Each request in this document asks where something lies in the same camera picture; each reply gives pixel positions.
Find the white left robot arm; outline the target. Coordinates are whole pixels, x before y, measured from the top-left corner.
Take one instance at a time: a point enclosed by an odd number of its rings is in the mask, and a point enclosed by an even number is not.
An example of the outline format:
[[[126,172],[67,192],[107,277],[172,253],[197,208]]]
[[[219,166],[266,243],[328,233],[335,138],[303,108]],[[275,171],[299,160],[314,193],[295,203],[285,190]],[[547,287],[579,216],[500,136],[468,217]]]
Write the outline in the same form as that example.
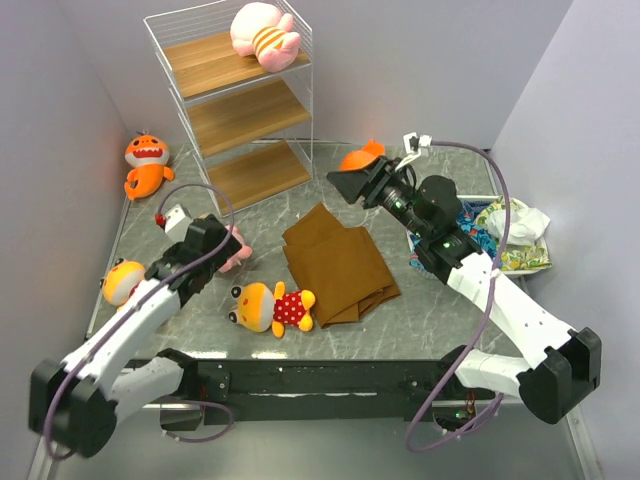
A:
[[[36,366],[28,427],[42,436],[52,459],[95,456],[119,423],[163,397],[205,406],[198,362],[185,353],[165,349],[137,370],[122,370],[240,248],[232,227],[214,215],[192,220],[184,238],[149,265],[131,297],[96,334],[63,360]]]

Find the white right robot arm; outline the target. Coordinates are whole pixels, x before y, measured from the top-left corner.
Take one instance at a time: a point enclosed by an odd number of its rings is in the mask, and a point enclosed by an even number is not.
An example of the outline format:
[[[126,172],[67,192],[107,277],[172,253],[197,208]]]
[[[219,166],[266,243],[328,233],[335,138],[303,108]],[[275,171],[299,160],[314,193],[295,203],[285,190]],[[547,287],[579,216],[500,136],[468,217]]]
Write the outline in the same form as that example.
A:
[[[521,400],[539,420],[556,424],[600,385],[602,341],[590,328],[576,330],[549,313],[505,276],[458,225],[462,203],[453,180],[431,175],[409,183],[406,168],[384,156],[357,170],[328,173],[348,204],[380,207],[418,242],[419,262],[440,282],[469,300],[518,348],[517,357],[467,345],[445,357],[436,386],[462,397],[471,389]]]

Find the pink striped plush pig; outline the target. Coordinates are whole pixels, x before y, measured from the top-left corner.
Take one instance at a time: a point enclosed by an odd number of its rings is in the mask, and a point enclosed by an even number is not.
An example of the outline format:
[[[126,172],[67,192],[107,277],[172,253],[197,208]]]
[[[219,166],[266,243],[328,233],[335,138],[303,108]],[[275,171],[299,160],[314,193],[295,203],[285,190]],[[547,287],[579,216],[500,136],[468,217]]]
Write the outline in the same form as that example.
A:
[[[239,56],[254,56],[270,73],[288,68],[301,45],[293,15],[265,2],[250,2],[240,8],[230,26],[230,39]]]
[[[219,268],[220,273],[229,272],[235,267],[240,266],[242,262],[248,260],[253,253],[252,247],[246,243],[237,226],[231,227],[227,225],[226,228],[232,233],[232,240],[229,241],[232,255]]]

